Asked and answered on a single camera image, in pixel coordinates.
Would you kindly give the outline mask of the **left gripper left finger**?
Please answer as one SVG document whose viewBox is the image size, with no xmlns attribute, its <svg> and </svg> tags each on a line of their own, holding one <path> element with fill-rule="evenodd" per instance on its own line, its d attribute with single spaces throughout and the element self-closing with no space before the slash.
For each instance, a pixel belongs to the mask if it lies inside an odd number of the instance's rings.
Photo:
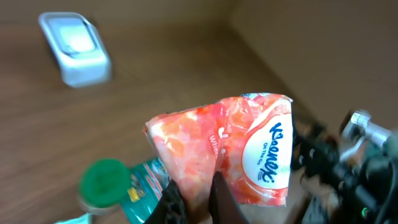
<svg viewBox="0 0 398 224">
<path fill-rule="evenodd" d="M 174 180 L 163 189 L 154 211 L 144 224 L 187 224 L 187 211 L 179 187 Z"/>
</svg>

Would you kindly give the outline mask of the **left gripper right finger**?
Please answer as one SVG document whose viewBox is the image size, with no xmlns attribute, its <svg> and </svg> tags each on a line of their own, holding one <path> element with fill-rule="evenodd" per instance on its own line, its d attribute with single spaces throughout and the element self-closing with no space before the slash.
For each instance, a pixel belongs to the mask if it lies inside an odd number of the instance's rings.
<svg viewBox="0 0 398 224">
<path fill-rule="evenodd" d="M 213 176 L 208 208 L 213 224 L 249 224 L 219 171 Z"/>
</svg>

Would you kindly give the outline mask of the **green 3M gloves package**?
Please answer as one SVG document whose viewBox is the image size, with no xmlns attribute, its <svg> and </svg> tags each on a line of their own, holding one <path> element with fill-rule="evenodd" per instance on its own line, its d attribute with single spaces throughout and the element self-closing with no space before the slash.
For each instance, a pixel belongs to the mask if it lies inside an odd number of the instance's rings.
<svg viewBox="0 0 398 224">
<path fill-rule="evenodd" d="M 130 223 L 144 223 L 155 210 L 169 175 L 159 158 L 153 158 L 129 169 L 130 186 L 120 202 Z"/>
</svg>

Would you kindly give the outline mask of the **green lid jar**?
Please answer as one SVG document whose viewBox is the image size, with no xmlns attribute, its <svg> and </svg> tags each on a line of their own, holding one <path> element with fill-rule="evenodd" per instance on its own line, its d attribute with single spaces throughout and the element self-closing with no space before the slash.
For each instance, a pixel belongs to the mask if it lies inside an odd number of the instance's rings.
<svg viewBox="0 0 398 224">
<path fill-rule="evenodd" d="M 129 169 L 121 161 L 100 159 L 92 163 L 80 179 L 80 207 L 93 215 L 111 213 L 127 195 L 129 184 Z"/>
</svg>

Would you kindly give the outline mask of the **red Kleenex tissue pack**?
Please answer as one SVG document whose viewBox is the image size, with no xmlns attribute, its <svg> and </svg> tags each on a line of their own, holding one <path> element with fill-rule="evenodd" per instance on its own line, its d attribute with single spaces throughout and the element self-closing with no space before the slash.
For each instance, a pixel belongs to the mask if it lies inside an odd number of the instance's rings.
<svg viewBox="0 0 398 224">
<path fill-rule="evenodd" d="M 204 204 L 215 172 L 239 203 L 278 207 L 290 179 L 292 100 L 247 93 L 158 115 L 144 133 L 192 208 Z"/>
</svg>

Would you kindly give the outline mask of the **white teal wipes pack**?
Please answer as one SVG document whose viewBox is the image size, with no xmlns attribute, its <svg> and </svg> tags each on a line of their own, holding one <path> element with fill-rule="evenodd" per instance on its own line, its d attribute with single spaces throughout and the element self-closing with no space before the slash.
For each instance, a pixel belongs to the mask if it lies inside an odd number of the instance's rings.
<svg viewBox="0 0 398 224">
<path fill-rule="evenodd" d="M 92 224 L 92 216 L 90 213 L 86 213 L 78 218 L 62 220 L 55 222 L 54 224 Z"/>
</svg>

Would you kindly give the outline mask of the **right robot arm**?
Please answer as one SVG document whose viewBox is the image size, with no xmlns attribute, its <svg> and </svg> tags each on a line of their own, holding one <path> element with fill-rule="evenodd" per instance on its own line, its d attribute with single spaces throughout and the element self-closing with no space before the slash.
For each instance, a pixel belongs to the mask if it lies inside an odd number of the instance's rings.
<svg viewBox="0 0 398 224">
<path fill-rule="evenodd" d="M 293 122 L 292 170 L 331 189 L 311 194 L 302 223 L 397 223 L 396 133 L 374 124 L 367 111 L 350 111 L 339 134 L 353 145 L 340 152 L 325 125 L 301 114 Z"/>
</svg>

